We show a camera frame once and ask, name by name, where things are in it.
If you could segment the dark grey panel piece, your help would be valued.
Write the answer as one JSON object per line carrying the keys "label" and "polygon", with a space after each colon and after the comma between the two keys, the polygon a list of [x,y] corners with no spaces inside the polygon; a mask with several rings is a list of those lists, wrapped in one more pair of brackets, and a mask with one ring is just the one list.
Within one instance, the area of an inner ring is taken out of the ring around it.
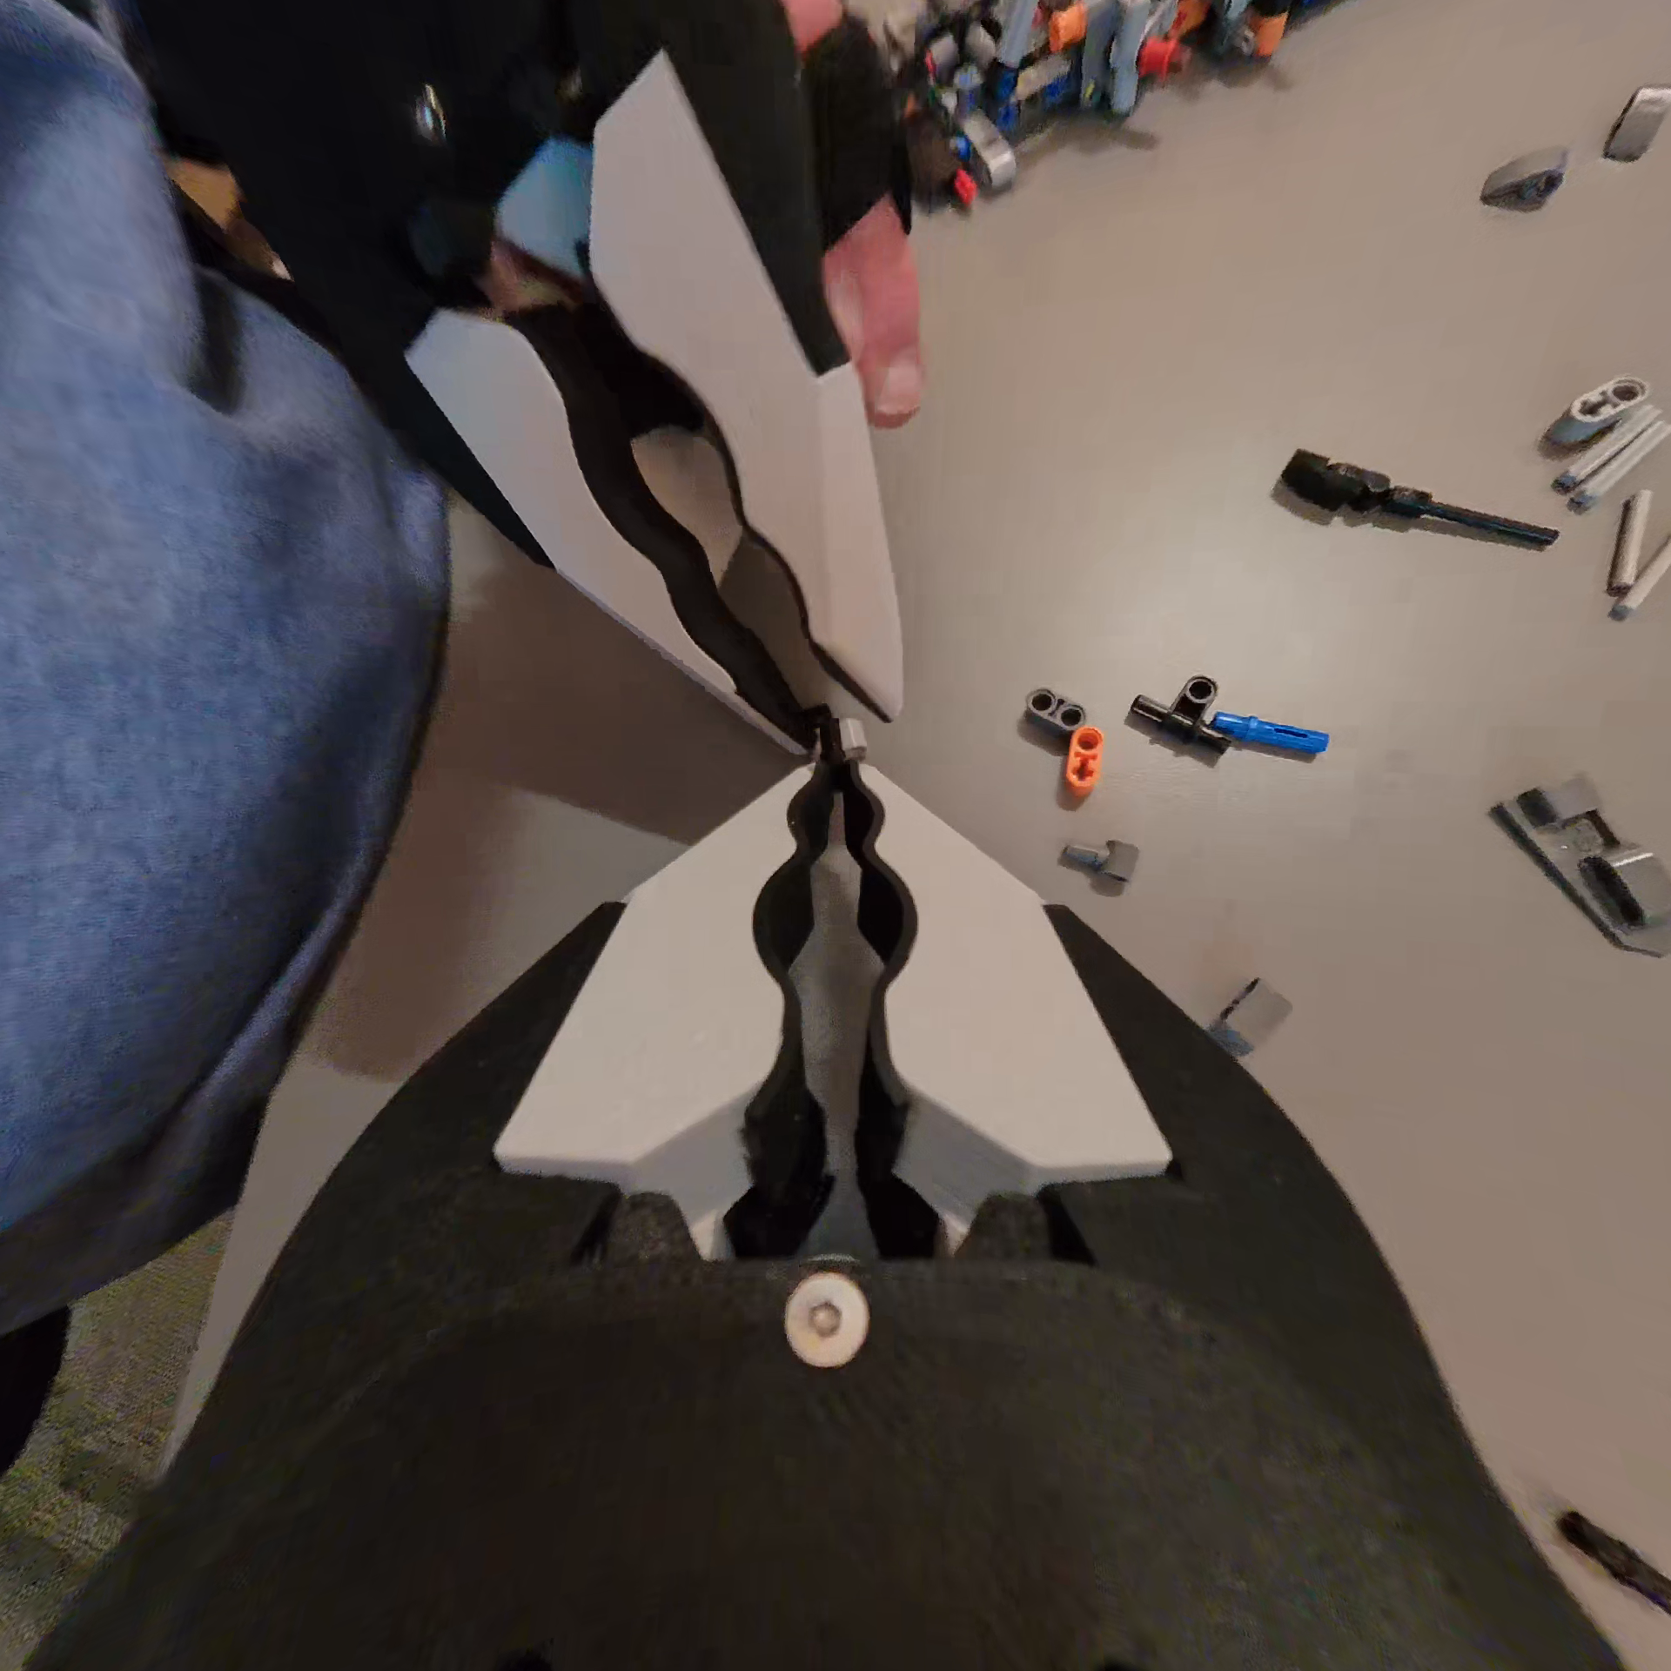
{"label": "dark grey panel piece", "polygon": [[1591,778],[1525,788],[1490,816],[1615,947],[1669,955],[1667,862],[1615,830]]}

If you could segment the person's left forearm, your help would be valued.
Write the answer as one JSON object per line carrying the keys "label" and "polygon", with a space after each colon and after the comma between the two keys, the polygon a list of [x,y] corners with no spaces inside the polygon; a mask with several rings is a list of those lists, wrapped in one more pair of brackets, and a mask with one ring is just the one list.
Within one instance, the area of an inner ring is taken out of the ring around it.
{"label": "person's left forearm", "polygon": [[4,4],[4,404],[121,372],[244,402],[244,297],[220,229],[161,159],[121,44],[61,4]]}

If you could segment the black connector with axle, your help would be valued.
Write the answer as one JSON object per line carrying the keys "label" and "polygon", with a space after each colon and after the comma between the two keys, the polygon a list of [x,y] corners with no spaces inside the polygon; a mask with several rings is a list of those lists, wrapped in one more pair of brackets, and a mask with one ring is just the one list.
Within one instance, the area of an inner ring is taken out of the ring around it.
{"label": "black connector with axle", "polygon": [[1426,490],[1394,484],[1386,474],[1297,450],[1281,472],[1281,486],[1305,506],[1327,515],[1432,525],[1508,543],[1525,551],[1545,551],[1559,531],[1512,515],[1460,507]]}

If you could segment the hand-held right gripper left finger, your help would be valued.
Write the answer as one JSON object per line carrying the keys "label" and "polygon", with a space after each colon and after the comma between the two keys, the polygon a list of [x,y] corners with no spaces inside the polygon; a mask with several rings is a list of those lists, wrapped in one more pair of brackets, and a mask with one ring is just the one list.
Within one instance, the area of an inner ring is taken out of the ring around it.
{"label": "hand-held right gripper left finger", "polygon": [[495,1142],[517,1176],[664,1196],[706,1257],[789,1257],[829,1200],[791,969],[831,778],[801,766],[638,885]]}

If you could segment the blue axle pin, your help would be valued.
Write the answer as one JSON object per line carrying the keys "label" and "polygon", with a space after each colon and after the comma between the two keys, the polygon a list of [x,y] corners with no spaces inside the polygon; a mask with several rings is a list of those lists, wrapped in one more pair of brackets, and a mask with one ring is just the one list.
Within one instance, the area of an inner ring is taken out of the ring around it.
{"label": "blue axle pin", "polygon": [[1271,722],[1259,716],[1229,714],[1225,710],[1217,710],[1209,724],[1215,736],[1233,746],[1275,750],[1307,760],[1319,758],[1330,744],[1330,736],[1323,730]]}

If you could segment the person's blue sweater torso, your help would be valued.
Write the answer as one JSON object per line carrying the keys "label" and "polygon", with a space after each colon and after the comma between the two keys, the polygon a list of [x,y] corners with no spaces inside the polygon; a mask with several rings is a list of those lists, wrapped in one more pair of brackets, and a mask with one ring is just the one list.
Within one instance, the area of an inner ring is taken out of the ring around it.
{"label": "person's blue sweater torso", "polygon": [[236,1198],[447,591],[439,488],[280,315],[4,269],[4,1331]]}

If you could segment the black T-shaped connector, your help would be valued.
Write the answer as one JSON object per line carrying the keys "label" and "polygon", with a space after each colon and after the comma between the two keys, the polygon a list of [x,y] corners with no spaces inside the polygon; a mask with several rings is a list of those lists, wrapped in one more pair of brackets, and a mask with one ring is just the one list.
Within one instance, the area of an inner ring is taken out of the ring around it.
{"label": "black T-shaped connector", "polygon": [[1128,718],[1147,726],[1159,740],[1223,756],[1231,736],[1213,724],[1219,685],[1207,675],[1189,677],[1169,704],[1151,696],[1134,696]]}

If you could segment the person's left hand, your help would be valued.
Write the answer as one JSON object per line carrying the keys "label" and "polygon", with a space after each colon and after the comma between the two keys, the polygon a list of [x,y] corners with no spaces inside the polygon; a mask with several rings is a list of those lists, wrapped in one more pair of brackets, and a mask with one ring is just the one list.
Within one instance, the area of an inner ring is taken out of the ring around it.
{"label": "person's left hand", "polygon": [[879,199],[823,257],[827,313],[855,366],[869,426],[905,426],[925,398],[921,287],[905,223]]}

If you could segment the lego car assembly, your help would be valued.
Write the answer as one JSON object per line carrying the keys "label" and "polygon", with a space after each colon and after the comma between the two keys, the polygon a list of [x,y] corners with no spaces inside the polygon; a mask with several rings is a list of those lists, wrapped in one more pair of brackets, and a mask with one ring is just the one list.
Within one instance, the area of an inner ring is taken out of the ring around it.
{"label": "lego car assembly", "polygon": [[1056,120],[1126,124],[1189,72],[1265,66],[1325,2],[921,2],[883,18],[911,199],[968,209],[1006,193],[1018,149]]}

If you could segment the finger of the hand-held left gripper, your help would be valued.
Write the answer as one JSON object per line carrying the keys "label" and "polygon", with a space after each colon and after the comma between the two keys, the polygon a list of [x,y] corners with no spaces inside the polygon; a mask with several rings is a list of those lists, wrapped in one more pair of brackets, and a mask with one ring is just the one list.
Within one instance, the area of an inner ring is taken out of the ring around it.
{"label": "finger of the hand-held left gripper", "polygon": [[571,313],[441,311],[407,366],[557,575],[764,736],[809,752],[813,720],[724,603],[698,535],[644,482]]}
{"label": "finger of the hand-held left gripper", "polygon": [[738,517],[793,581],[809,647],[899,718],[903,627],[859,374],[807,362],[668,54],[594,130],[590,273],[712,420]]}

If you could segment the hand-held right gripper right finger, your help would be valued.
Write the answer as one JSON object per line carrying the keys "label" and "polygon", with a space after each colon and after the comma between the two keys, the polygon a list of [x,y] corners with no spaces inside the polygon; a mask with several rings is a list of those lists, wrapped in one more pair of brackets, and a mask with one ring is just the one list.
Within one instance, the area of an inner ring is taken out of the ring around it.
{"label": "hand-held right gripper right finger", "polygon": [[1042,899],[867,766],[841,770],[841,814],[879,961],[855,1130],[879,1253],[955,1248],[990,1198],[1163,1176],[1171,1146]]}

